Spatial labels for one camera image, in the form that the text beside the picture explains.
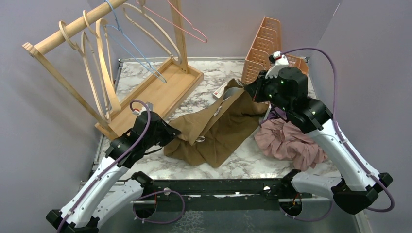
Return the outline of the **brown skirt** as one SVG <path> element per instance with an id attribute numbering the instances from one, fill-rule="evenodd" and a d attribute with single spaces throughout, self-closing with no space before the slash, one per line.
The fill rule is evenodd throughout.
<path id="1" fill-rule="evenodd" d="M 164 147 L 167 157 L 191 166 L 203 163 L 217 168 L 259 126 L 268 104 L 256 103 L 236 79 L 212 105 L 169 122 L 181 134 Z"/>

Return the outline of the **pink wire hanger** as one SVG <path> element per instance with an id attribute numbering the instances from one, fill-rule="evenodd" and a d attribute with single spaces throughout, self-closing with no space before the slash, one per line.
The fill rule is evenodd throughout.
<path id="1" fill-rule="evenodd" d="M 172 8 L 172 12 L 177 13 L 178 16 L 180 16 L 191 27 L 191 29 L 194 32 L 197 32 L 202 38 L 200 38 L 199 36 L 194 35 L 193 33 L 187 31 L 186 29 L 184 29 L 183 26 L 178 26 L 177 23 L 174 23 L 174 22 L 168 20 L 167 18 L 163 17 L 162 15 L 160 15 L 157 12 L 153 11 L 152 9 L 148 8 L 146 6 L 146 1 L 145 0 L 136 0 L 136 3 L 139 5 L 139 7 L 142 7 L 143 10 L 148 10 L 150 13 L 152 13 L 155 16 L 159 17 L 160 19 L 164 20 L 165 22 L 171 24 L 175 29 L 179 29 L 180 31 L 186 33 L 187 35 L 195 38 L 196 40 L 198 40 L 198 41 L 200 41 L 204 44 L 206 44 L 208 42 L 208 37 L 202 31 L 200 31 L 199 29 L 194 27 L 193 23 L 184 14 L 182 14 L 182 12 L 180 10 L 178 10 L 178 8 L 174 4 L 172 4 L 172 2 L 170 0 L 167 0 L 167 3 Z"/>

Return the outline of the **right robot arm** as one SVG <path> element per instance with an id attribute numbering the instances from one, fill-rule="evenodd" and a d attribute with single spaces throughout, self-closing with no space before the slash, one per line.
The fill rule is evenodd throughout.
<path id="1" fill-rule="evenodd" d="M 263 70 L 244 90 L 255 102 L 269 102 L 282 109 L 287 120 L 314 140 L 341 174 L 328 178 L 294 169 L 280 185 L 284 196 L 314 194 L 355 215 L 369 209 L 380 192 L 387 192 L 391 175 L 368 164 L 344 137 L 327 106 L 308 96 L 308 77 L 300 69 L 285 67 L 273 78 Z"/>

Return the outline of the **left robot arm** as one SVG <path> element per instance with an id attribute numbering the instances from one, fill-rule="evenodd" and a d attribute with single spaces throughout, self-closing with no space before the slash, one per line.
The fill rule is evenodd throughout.
<path id="1" fill-rule="evenodd" d="M 119 210 L 137 199 L 154 199 L 153 179 L 134 173 L 117 191 L 110 189 L 150 148 L 166 146 L 181 132 L 157 113 L 144 110 L 132 128 L 111 141 L 96 171 L 64 207 L 50 210 L 46 220 L 59 233 L 97 233 Z"/>

